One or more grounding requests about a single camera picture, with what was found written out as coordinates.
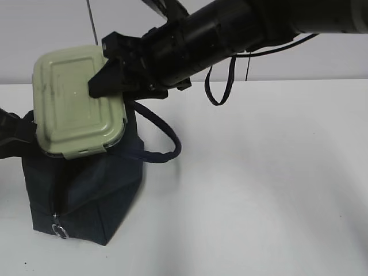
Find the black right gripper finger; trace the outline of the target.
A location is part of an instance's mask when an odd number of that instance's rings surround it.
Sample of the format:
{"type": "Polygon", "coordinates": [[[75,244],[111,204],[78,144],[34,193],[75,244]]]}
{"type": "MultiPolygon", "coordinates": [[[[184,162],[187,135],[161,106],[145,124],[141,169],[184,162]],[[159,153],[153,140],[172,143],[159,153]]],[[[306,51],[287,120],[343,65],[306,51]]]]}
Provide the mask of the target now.
{"type": "Polygon", "coordinates": [[[91,98],[109,97],[121,93],[127,87],[124,82],[121,62],[108,60],[105,65],[88,81],[91,98]]]}

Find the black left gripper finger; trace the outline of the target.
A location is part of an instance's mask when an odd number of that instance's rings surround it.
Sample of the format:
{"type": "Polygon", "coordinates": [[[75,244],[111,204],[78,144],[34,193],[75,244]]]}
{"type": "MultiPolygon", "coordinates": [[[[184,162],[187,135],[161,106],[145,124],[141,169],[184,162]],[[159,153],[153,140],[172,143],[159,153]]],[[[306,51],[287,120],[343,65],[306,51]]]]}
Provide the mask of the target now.
{"type": "Polygon", "coordinates": [[[20,117],[1,109],[1,159],[37,154],[36,129],[32,110],[20,117]]]}

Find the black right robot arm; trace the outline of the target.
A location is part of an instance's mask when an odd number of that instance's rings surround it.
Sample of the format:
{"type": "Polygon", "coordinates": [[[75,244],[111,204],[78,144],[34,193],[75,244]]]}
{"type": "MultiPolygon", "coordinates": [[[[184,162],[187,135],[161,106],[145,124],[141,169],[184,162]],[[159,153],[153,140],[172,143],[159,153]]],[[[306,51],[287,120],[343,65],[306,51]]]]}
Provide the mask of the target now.
{"type": "Polygon", "coordinates": [[[141,37],[105,36],[107,62],[88,82],[90,97],[163,99],[218,62],[287,47],[300,34],[367,33],[366,1],[213,1],[195,13],[179,1],[146,5],[166,23],[141,37]]]}

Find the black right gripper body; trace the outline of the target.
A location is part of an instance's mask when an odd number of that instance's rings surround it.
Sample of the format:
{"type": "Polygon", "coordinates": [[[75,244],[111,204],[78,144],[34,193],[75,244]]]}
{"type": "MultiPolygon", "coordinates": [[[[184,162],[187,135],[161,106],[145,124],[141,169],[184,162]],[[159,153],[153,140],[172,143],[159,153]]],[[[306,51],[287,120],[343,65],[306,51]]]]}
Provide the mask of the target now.
{"type": "Polygon", "coordinates": [[[139,99],[166,99],[168,89],[163,87],[149,63],[149,46],[154,35],[161,35],[163,27],[154,27],[142,37],[132,37],[112,32],[102,38],[103,55],[107,60],[121,62],[127,87],[120,93],[127,101],[139,99]]]}

